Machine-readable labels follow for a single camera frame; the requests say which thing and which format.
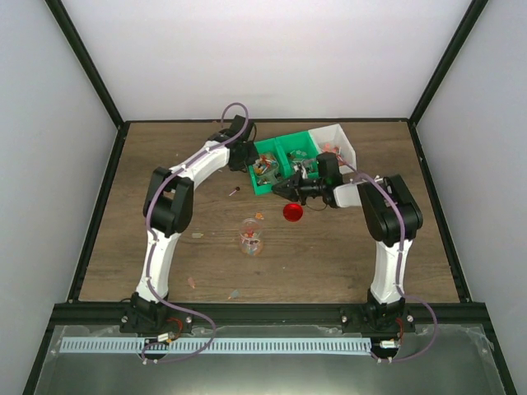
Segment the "green double candy bin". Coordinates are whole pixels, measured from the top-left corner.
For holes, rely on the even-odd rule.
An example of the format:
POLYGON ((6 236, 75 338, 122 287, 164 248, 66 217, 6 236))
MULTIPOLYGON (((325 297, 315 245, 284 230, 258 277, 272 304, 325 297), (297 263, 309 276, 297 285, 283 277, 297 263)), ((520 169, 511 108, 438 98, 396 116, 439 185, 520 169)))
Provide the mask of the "green double candy bin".
MULTIPOLYGON (((315 159, 319 154, 307 131, 272 137, 255 143, 257 162, 249 167, 250 180, 256 196, 272 192, 272 186, 295 173, 294 162, 315 159)), ((309 179, 319 176, 317 171, 309 179)))

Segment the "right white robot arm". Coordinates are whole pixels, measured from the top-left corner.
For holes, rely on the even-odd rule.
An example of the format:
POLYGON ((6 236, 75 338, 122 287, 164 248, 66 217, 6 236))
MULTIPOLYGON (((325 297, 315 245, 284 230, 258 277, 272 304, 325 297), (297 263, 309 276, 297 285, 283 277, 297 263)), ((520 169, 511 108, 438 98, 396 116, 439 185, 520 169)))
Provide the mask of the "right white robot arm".
POLYGON ((374 179, 357 171, 346 183, 339 166, 343 162, 333 152, 321 153, 316 156, 317 178, 307 178, 298 166, 272 192, 302 206, 308 198, 321 197, 332 208, 361 207, 375 241, 375 272, 363 313, 371 329, 383 332, 403 315, 406 261, 423 225, 422 212, 401 175, 374 179))

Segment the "white candy bin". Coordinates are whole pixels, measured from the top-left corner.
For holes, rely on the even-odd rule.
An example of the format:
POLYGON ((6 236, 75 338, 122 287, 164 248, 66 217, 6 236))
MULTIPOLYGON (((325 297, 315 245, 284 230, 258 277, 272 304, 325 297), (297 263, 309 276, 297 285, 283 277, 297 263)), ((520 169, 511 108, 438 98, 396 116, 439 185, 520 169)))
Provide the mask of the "white candy bin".
POLYGON ((342 174, 352 172, 357 167, 357 156, 340 124, 314 128, 308 131, 318 153, 331 151, 338 157, 339 169, 342 174))

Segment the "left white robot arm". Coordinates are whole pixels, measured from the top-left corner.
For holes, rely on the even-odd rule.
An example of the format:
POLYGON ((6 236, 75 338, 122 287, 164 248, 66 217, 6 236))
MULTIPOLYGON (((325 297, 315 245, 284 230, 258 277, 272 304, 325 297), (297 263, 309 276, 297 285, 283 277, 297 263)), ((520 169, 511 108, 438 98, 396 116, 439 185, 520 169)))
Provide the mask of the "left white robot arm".
POLYGON ((237 115, 187 160, 152 173, 143 206, 147 251, 125 313, 124 331, 159 332, 167 325, 170 267, 179 238, 193 217, 195 189, 226 165, 237 171, 256 161, 253 129, 254 122, 237 115))

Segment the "clear plastic jar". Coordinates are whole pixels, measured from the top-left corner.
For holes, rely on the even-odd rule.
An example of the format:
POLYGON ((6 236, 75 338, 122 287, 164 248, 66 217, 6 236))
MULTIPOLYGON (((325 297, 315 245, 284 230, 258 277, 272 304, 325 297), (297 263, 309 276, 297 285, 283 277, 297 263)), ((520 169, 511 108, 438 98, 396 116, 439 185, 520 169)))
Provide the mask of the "clear plastic jar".
POLYGON ((249 256, 258 255, 264 246, 263 227, 259 220, 247 218, 242 221, 239 229, 240 250, 249 256))

